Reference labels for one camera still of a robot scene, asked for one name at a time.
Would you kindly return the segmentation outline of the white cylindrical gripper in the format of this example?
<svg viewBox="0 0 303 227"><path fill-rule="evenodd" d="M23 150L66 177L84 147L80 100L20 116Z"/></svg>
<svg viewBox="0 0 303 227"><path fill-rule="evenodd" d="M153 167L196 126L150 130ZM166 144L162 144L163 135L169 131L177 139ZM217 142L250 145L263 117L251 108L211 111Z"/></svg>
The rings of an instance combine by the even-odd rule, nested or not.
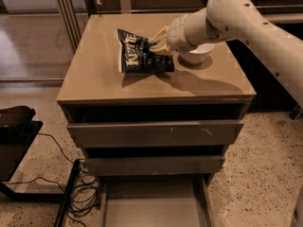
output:
<svg viewBox="0 0 303 227"><path fill-rule="evenodd" d="M156 55L170 56L172 52L189 52L194 49L186 36L185 21L187 15L182 15L174 19L169 26L163 26L151 39L155 45L150 47L150 51Z"/></svg>

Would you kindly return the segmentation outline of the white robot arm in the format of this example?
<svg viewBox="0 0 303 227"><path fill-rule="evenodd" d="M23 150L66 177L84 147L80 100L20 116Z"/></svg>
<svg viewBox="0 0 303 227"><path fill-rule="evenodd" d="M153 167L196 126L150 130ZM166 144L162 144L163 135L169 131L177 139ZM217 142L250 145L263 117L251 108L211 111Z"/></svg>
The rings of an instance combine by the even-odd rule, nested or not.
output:
<svg viewBox="0 0 303 227"><path fill-rule="evenodd" d="M303 106L303 41L266 20L251 0L208 0L205 8L163 27L152 39L150 51L188 52L229 39L245 44Z"/></svg>

